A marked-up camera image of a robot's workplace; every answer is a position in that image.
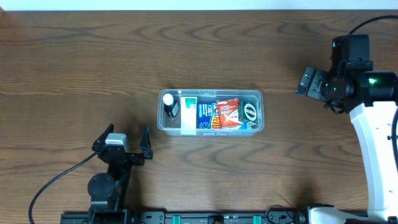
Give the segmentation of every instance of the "green light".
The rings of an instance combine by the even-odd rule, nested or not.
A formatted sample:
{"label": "green light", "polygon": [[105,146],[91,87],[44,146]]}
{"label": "green light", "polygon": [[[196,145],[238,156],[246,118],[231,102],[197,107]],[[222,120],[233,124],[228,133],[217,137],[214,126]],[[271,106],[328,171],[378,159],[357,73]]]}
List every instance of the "green light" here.
{"label": "green light", "polygon": [[375,84],[376,82],[377,82],[377,80],[375,80],[375,79],[373,79],[373,78],[370,78],[370,79],[369,79],[369,83],[370,83],[370,84]]}

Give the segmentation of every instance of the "wire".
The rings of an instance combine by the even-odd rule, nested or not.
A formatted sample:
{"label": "wire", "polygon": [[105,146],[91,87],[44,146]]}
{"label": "wire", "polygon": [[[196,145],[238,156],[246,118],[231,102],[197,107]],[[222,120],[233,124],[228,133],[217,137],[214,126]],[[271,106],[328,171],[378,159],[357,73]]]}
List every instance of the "wire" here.
{"label": "wire", "polygon": [[396,110],[396,113],[394,114],[394,118],[392,119],[392,126],[391,126],[392,151],[394,152],[394,159],[396,160],[396,167],[398,172],[397,122],[398,122],[398,108]]}
{"label": "wire", "polygon": [[94,157],[97,154],[97,152],[92,153],[91,156],[87,157],[85,160],[81,161],[79,164],[75,165],[74,167],[64,171],[63,173],[59,174],[58,176],[54,177],[52,180],[50,180],[48,183],[46,183],[35,195],[35,197],[33,198],[32,202],[30,203],[29,206],[29,221],[30,224],[35,224],[35,222],[33,221],[33,216],[32,216],[32,210],[33,210],[33,205],[35,204],[37,198],[39,197],[39,195],[41,193],[43,193],[43,191],[52,183],[54,183],[56,180],[58,180],[59,178],[63,177],[64,175],[68,174],[69,172],[75,170],[76,168],[79,168],[81,165],[83,165],[84,163],[86,163],[87,161],[89,161],[92,157]]}
{"label": "wire", "polygon": [[268,212],[269,212],[273,207],[276,207],[276,206],[281,207],[281,208],[286,212],[286,215],[287,215],[289,218],[291,218],[291,219],[293,220],[293,221],[290,222],[290,223],[293,223],[293,222],[294,222],[294,218],[287,212],[286,208],[284,208],[284,207],[281,206],[281,205],[271,205],[271,206],[267,209],[267,211],[266,211],[266,218],[268,219],[268,222],[270,222],[270,223],[272,223],[272,224],[275,224],[273,221],[271,221],[271,220],[269,219],[269,217],[268,217]]}
{"label": "wire", "polygon": [[394,16],[394,15],[388,15],[388,16],[379,16],[379,17],[375,17],[372,18],[370,20],[366,20],[365,22],[361,23],[360,25],[356,26],[353,30],[351,30],[351,32],[349,32],[348,34],[353,34],[357,29],[361,28],[362,26],[370,23],[370,22],[374,22],[374,21],[378,21],[381,19],[398,19],[398,16]]}

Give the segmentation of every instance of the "clear plastic container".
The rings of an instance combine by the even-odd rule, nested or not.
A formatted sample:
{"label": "clear plastic container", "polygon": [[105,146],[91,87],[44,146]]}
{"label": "clear plastic container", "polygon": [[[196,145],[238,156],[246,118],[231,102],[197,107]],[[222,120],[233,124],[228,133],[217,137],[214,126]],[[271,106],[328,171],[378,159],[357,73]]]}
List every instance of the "clear plastic container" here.
{"label": "clear plastic container", "polygon": [[[170,93],[179,103],[179,111],[173,118],[167,116],[164,110],[163,96]],[[239,98],[239,101],[248,101],[256,108],[257,124],[251,129],[200,129],[186,130],[181,128],[181,97],[197,97],[197,103],[216,103],[217,100],[230,100]],[[157,126],[168,135],[199,135],[199,136],[252,136],[254,133],[264,129],[264,106],[262,93],[258,90],[162,90],[159,94],[157,107]]]}

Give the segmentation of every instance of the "white background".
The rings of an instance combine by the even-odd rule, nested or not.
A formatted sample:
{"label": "white background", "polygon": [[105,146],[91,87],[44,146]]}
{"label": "white background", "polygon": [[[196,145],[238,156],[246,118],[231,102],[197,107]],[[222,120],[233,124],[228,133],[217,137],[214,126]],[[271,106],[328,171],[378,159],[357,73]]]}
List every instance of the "white background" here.
{"label": "white background", "polygon": [[0,0],[5,11],[398,9],[398,0]]}

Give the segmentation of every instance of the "black cable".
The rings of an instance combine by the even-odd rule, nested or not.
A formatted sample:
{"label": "black cable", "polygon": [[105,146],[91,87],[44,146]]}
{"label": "black cable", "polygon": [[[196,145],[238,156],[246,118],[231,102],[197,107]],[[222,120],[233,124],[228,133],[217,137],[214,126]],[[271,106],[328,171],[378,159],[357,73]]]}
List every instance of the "black cable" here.
{"label": "black cable", "polygon": [[37,198],[39,197],[39,195],[41,193],[43,193],[43,191],[52,183],[54,183],[56,180],[58,180],[59,178],[63,177],[65,174],[68,174],[69,172],[75,170],[76,168],[79,168],[81,165],[83,165],[84,163],[86,163],[87,161],[89,161],[92,157],[94,157],[97,154],[97,152],[92,153],[91,156],[87,157],[85,160],[81,161],[79,164],[75,165],[74,167],[64,171],[63,173],[59,174],[58,176],[54,177],[52,180],[50,180],[48,183],[46,183],[35,195],[35,197],[33,198],[32,202],[30,203],[29,206],[29,221],[30,224],[35,224],[35,222],[33,221],[33,216],[32,216],[32,210],[33,210],[33,205],[35,204]]}
{"label": "black cable", "polygon": [[392,142],[392,151],[394,152],[394,159],[396,160],[396,167],[398,172],[397,122],[398,122],[398,108],[396,110],[396,113],[394,114],[394,118],[392,119],[391,137],[390,137]]}
{"label": "black cable", "polygon": [[294,222],[294,218],[287,212],[286,208],[284,208],[284,207],[281,206],[281,205],[271,205],[271,206],[267,209],[267,211],[266,211],[266,218],[268,219],[268,222],[270,222],[271,224],[275,224],[273,221],[271,221],[271,220],[269,219],[269,217],[268,217],[268,212],[269,212],[273,207],[276,207],[276,206],[281,207],[281,208],[286,212],[286,215],[287,215],[289,218],[291,218],[291,219],[293,220],[293,221],[290,222],[290,223],[293,223],[293,222]]}
{"label": "black cable", "polygon": [[355,27],[353,30],[351,30],[351,32],[349,32],[348,34],[353,34],[357,29],[361,28],[362,26],[364,26],[364,25],[366,25],[366,24],[368,24],[368,23],[370,23],[370,22],[378,21],[378,20],[381,20],[381,19],[398,19],[398,16],[388,15],[388,16],[378,16],[378,17],[372,18],[372,19],[367,20],[367,21],[361,23],[360,25],[356,26],[356,27]]}

